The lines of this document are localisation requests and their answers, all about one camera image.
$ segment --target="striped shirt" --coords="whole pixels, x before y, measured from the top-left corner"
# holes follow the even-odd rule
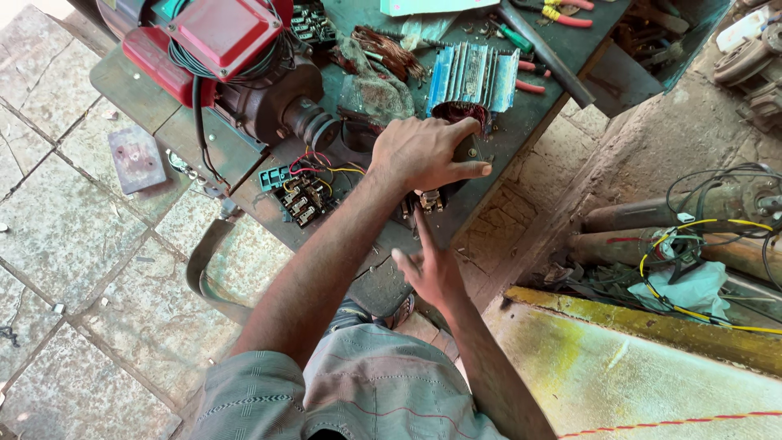
[[[324,337],[303,372],[278,352],[234,356],[204,390],[192,440],[503,438],[445,354],[375,324]]]

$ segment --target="dirty floor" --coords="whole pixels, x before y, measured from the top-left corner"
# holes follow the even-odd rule
[[[34,3],[62,6],[52,2]],[[219,202],[173,172],[167,193],[122,194],[106,136],[133,123],[121,112],[106,119],[117,109],[88,80],[106,43],[67,30],[83,17],[47,13],[26,5],[0,22],[0,222],[9,226],[0,234],[0,325],[13,326],[20,345],[0,339],[0,430],[39,440],[187,438],[203,374],[240,331],[185,284],[187,256]],[[782,166],[778,141],[734,113],[709,80],[710,63],[701,55],[674,92],[610,127],[593,107],[568,103],[454,240],[470,294],[594,154],[612,152],[595,192],[616,203],[658,196],[691,170]],[[254,305],[291,256],[243,217],[207,274]],[[418,313],[400,330],[460,364],[453,339]]]

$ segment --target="motor body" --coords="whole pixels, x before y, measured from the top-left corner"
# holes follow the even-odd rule
[[[172,40],[213,77],[203,80],[201,105],[236,130],[269,146],[298,135],[317,151],[339,134],[339,121],[317,105],[323,79],[312,47],[290,30],[292,0],[96,1],[125,55],[183,105],[192,107],[193,73],[171,59]],[[283,33],[292,36],[285,52]],[[262,77],[243,80],[242,69],[265,56]]]

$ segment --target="workbench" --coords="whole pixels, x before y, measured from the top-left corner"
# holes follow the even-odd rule
[[[358,24],[400,31],[406,20],[406,17],[392,18],[381,14],[380,0],[324,0],[323,3],[331,21],[344,34],[349,34],[353,26]],[[579,11],[577,14],[579,18],[594,21],[592,28],[588,29],[566,27],[559,23],[541,27],[534,23],[541,18],[540,15],[523,11],[521,14],[537,29],[565,64],[573,72],[583,76],[585,70],[593,66],[596,58],[599,58],[599,49],[604,47],[604,40],[629,6],[630,0],[598,0],[594,11]],[[511,43],[504,39],[495,37],[486,40],[486,37],[478,32],[486,23],[484,15],[479,14],[480,11],[463,12],[442,39],[448,42],[468,41],[493,45],[499,49],[514,49]],[[463,29],[469,29],[471,25],[475,29],[474,32],[465,33]],[[416,55],[424,66],[432,66],[436,50],[423,49],[417,51]],[[325,97],[319,103],[328,112],[336,114],[336,103],[345,74],[340,67],[329,63],[325,56],[318,57],[316,54],[314,61],[321,68],[324,78]],[[494,124],[497,130],[488,139],[473,136],[467,141],[472,142],[472,147],[479,152],[476,160],[489,160],[492,157],[494,170],[489,177],[463,182],[455,193],[448,194],[445,209],[429,216],[432,230],[442,247],[448,246],[457,231],[471,219],[473,211],[481,206],[481,201],[490,195],[492,189],[497,188],[497,180],[511,158],[522,146],[529,144],[529,140],[534,141],[540,137],[567,99],[562,87],[553,78],[533,78],[529,73],[522,76],[524,81],[545,85],[546,92],[543,95],[532,95],[517,91],[513,107],[496,119]],[[155,136],[161,150],[171,149],[193,169],[201,171],[201,176],[211,185],[225,189],[213,180],[210,173],[205,172],[202,165],[192,110],[180,105],[141,72],[122,53],[121,45],[95,66],[90,78],[95,88],[109,101]],[[413,93],[417,115],[424,118],[429,84],[424,83],[419,88],[418,82],[413,78],[407,84]],[[211,160],[219,173],[231,183],[231,199],[286,246],[298,251],[322,224],[324,218],[305,229],[300,229],[295,223],[283,222],[279,203],[271,194],[264,193],[260,188],[258,171],[290,164],[304,153],[304,144],[290,136],[281,145],[264,150],[262,145],[251,145],[251,142],[240,137],[233,128],[228,127],[208,110],[203,111],[203,122],[207,137],[214,139],[207,141]],[[347,157],[363,166],[368,166],[371,160],[371,152],[347,150],[339,139],[325,152],[327,155],[334,153],[341,158]],[[350,188],[357,184],[357,178],[354,176],[359,175],[348,174],[351,174],[351,182],[341,174],[336,175],[332,186],[338,199],[344,197]],[[412,287],[404,282],[403,275],[393,267],[390,251],[394,247],[415,252],[420,248],[420,244],[409,228],[389,220],[348,292],[362,307],[376,316],[393,314],[412,291]]]

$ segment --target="pliers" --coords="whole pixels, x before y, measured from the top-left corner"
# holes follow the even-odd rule
[[[573,18],[571,16],[564,16],[557,11],[559,5],[573,5],[577,8],[586,9],[591,11],[594,8],[594,3],[587,0],[543,0],[544,6],[530,6],[522,3],[522,0],[511,0],[511,4],[516,9],[524,11],[530,11],[534,13],[541,13],[546,18],[549,18],[557,23],[564,24],[570,27],[592,27],[592,20],[582,20],[580,18]]]
[[[541,76],[543,78],[548,78],[551,76],[551,71],[546,69],[546,66],[544,66],[543,64],[535,64],[535,63],[528,63],[526,61],[519,61],[518,69],[527,70],[528,72],[533,72],[535,75]],[[527,84],[520,79],[516,80],[516,88],[530,93],[546,92],[546,88],[543,87],[542,85]]]

